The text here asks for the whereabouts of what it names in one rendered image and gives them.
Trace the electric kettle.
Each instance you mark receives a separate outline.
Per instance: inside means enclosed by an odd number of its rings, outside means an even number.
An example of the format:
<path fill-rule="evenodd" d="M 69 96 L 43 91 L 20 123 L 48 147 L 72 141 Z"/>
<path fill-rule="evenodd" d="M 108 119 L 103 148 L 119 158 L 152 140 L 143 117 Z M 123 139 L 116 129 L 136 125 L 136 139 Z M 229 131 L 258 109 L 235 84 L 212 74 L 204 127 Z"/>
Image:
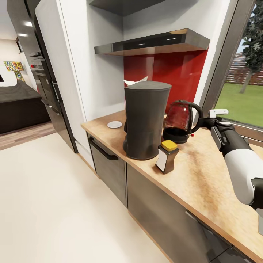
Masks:
<path fill-rule="evenodd" d="M 197 104 L 185 100 L 176 100 L 170 105 L 165 119 L 163 138 L 165 141 L 171 140 L 176 144 L 184 144 L 190 135 L 200 128 L 198 124 L 193 129 L 191 128 L 193 125 L 192 108 L 198 111 L 199 118 L 203 118 L 203 111 Z"/>

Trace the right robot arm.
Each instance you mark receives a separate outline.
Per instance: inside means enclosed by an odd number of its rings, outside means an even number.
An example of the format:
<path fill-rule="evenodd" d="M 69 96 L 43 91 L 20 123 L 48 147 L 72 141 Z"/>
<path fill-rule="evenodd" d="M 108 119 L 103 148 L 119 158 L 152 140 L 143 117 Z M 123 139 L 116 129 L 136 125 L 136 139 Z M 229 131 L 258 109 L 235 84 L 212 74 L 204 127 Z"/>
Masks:
<path fill-rule="evenodd" d="M 207 118 L 198 118 L 198 127 L 206 127 L 226 162 L 237 199 L 251 206 L 263 218 L 263 160 L 241 137 L 232 123 L 216 115 L 228 114 L 227 109 L 209 110 Z"/>

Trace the bottle of coffee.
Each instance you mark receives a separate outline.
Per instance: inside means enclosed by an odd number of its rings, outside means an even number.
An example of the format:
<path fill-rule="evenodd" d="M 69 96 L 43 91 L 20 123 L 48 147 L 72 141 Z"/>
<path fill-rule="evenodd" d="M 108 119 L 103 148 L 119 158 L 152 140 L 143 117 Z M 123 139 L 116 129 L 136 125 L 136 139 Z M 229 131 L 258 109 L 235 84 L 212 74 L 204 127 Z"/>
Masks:
<path fill-rule="evenodd" d="M 163 141 L 159 146 L 159 158 L 156 162 L 156 167 L 166 174 L 174 170 L 174 159 L 179 152 L 178 145 L 171 140 Z"/>

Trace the saucer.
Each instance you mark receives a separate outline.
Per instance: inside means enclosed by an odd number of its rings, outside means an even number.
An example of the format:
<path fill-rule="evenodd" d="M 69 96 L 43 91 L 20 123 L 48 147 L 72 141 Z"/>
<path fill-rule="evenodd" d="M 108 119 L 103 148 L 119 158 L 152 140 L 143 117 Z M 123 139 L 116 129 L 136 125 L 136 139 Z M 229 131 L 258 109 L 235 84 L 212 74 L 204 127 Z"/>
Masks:
<path fill-rule="evenodd" d="M 119 121 L 113 121 L 107 124 L 110 128 L 118 128 L 122 126 L 122 123 Z"/>

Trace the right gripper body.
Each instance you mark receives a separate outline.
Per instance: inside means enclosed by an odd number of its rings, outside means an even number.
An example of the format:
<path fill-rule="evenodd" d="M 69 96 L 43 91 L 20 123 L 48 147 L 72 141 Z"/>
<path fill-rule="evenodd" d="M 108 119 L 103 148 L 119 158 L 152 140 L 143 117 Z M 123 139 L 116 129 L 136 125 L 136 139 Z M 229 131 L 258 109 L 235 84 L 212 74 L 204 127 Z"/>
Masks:
<path fill-rule="evenodd" d="M 208 128 L 208 125 L 212 122 L 212 121 L 221 121 L 222 118 L 221 117 L 216 117 L 216 118 L 198 118 L 198 127 L 206 127 Z"/>

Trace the paper coffee filter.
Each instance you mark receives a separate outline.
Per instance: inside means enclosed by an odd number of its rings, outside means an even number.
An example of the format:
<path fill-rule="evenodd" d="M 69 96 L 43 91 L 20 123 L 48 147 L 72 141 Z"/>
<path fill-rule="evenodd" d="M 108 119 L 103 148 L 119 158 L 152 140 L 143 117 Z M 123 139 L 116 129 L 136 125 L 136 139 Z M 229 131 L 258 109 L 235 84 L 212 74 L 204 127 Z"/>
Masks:
<path fill-rule="evenodd" d="M 147 78 L 148 78 L 148 76 L 145 77 L 145 78 L 143 78 L 143 79 L 140 80 L 139 82 L 143 82 L 143 81 L 147 80 Z M 126 81 L 126 80 L 124 80 L 124 81 L 125 81 L 125 83 L 127 84 L 127 86 L 130 86 L 130 85 L 133 84 L 133 83 L 138 83 L 138 82 L 134 82 L 134 81 Z"/>

